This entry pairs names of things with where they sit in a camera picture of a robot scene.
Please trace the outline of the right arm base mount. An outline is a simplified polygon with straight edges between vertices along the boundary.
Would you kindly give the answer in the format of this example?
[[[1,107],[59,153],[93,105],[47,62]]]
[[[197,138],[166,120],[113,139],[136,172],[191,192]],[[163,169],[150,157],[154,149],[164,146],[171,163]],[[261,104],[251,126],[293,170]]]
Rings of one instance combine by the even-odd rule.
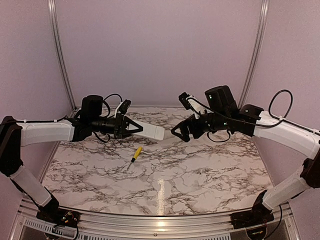
[[[257,196],[250,210],[234,212],[230,215],[231,224],[234,229],[265,224],[275,219],[272,210],[263,205],[263,196],[266,192],[267,190],[264,190]]]

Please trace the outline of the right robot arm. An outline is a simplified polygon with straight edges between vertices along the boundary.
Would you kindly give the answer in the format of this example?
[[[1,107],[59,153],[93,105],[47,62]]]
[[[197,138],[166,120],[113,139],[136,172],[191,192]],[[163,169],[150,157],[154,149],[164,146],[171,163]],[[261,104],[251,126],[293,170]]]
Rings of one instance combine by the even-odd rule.
[[[205,91],[207,105],[194,96],[183,92],[179,101],[193,115],[178,123],[171,133],[184,142],[190,138],[198,139],[203,134],[226,131],[228,135],[241,133],[253,137],[258,151],[267,156],[266,143],[271,147],[269,156],[280,160],[286,153],[299,155],[304,161],[296,163],[293,173],[285,171],[286,176],[273,188],[261,193],[247,219],[258,224],[267,213],[289,199],[293,199],[309,189],[320,187],[320,132],[287,119],[276,116],[271,110],[247,104],[238,107],[230,88],[221,85]]]

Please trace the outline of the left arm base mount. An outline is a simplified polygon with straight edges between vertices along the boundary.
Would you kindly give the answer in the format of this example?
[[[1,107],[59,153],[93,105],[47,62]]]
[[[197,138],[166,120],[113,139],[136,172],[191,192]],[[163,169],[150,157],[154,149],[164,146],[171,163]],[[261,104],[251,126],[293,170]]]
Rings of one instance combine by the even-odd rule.
[[[45,206],[40,206],[36,218],[55,224],[56,226],[66,226],[76,228],[80,219],[78,211],[59,207],[56,199],[51,199]]]

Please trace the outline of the white remote control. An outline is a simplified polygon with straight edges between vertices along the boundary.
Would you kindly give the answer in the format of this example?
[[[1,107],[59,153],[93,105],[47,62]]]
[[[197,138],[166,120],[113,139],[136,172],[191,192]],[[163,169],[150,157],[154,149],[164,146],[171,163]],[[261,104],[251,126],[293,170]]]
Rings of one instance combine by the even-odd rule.
[[[157,141],[162,141],[164,139],[165,129],[163,127],[138,121],[138,120],[133,120],[133,121],[143,126],[143,131],[139,133],[134,133],[134,135],[157,140]]]

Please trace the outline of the yellow handled screwdriver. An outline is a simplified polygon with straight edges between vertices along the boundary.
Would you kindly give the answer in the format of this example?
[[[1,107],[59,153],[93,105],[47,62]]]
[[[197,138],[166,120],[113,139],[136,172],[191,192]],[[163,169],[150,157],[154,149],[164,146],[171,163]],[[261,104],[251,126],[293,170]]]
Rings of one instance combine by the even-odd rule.
[[[133,157],[132,157],[132,159],[131,159],[131,161],[130,161],[127,169],[126,169],[127,171],[130,169],[130,166],[131,166],[131,165],[136,161],[136,159],[139,157],[142,149],[143,149],[143,148],[140,146],[140,147],[138,147],[138,149],[135,151],[135,153],[134,153],[134,155],[133,155]]]

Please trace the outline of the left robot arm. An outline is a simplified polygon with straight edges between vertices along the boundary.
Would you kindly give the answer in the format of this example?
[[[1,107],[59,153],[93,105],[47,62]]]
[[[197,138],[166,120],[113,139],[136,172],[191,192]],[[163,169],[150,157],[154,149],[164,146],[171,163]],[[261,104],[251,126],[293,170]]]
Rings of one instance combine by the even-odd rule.
[[[82,99],[81,108],[74,117],[16,120],[6,116],[0,124],[0,172],[20,192],[28,195],[53,223],[60,222],[64,216],[59,201],[24,166],[21,149],[42,143],[80,142],[97,133],[123,139],[144,130],[142,125],[125,115],[130,100],[120,103],[114,117],[102,115],[105,104],[102,96],[88,95]]]

